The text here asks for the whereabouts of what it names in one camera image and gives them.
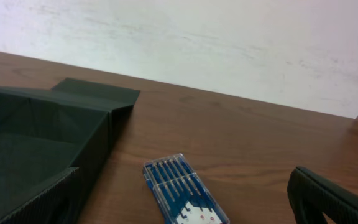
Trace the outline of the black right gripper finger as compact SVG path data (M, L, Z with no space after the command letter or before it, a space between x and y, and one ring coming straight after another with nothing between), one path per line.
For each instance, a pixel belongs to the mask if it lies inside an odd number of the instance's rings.
M358 224L358 195L321 177L305 167L295 167L287 195L297 224Z

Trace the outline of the blue precision screwdriver set case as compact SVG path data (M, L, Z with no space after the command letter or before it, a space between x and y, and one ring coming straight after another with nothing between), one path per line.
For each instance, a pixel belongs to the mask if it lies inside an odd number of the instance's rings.
M143 176L165 223L230 224L183 154L147 161Z

